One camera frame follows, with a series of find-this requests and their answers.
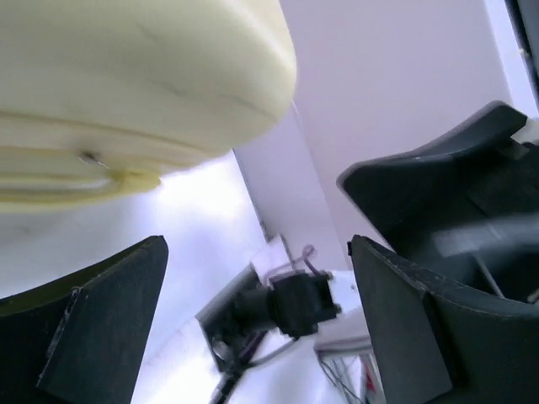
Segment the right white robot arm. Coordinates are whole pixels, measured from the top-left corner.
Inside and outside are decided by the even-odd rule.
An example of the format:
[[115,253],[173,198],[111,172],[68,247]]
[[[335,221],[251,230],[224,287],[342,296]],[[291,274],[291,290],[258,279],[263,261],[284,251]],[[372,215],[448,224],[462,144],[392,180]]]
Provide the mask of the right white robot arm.
[[[537,134],[536,120],[492,102],[424,146],[350,166],[339,187],[397,254],[442,267],[467,253],[454,235],[462,225],[537,212],[538,146],[523,141]],[[334,319],[329,278],[240,273],[197,316],[217,368],[245,367],[271,329],[296,340]]]

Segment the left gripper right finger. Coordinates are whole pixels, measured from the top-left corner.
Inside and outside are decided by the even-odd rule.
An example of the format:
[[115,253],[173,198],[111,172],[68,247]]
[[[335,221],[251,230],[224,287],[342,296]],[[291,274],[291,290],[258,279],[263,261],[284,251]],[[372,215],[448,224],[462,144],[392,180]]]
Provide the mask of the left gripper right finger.
[[389,403],[536,403],[538,309],[449,279],[368,237],[349,253]]

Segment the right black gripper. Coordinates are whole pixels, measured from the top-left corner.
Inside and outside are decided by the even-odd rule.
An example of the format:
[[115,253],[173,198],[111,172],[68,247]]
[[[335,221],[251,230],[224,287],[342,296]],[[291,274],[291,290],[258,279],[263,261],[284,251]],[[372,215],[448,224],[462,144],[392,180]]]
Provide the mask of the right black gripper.
[[403,258],[495,295],[538,300],[538,121],[493,101],[339,187]]

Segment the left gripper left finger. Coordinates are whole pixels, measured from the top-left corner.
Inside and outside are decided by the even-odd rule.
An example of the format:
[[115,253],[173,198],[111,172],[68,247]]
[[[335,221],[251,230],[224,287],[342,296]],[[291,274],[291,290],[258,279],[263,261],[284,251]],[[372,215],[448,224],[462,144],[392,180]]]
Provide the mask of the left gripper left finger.
[[1,300],[3,403],[129,403],[168,263],[162,236]]

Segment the yellow hard-shell suitcase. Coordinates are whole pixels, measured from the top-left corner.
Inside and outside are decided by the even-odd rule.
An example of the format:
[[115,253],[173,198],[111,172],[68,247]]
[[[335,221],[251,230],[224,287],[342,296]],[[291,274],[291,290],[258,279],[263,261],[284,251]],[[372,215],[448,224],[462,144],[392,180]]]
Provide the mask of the yellow hard-shell suitcase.
[[277,1],[4,1],[1,208],[154,190],[272,129],[296,75]]

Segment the silver zipper pull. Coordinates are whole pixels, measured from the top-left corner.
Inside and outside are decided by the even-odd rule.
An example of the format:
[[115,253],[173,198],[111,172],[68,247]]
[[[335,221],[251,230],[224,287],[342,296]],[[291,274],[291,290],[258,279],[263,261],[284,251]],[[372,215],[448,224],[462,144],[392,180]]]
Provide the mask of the silver zipper pull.
[[78,155],[78,159],[84,163],[108,169],[108,166],[102,161],[98,153],[82,151]]

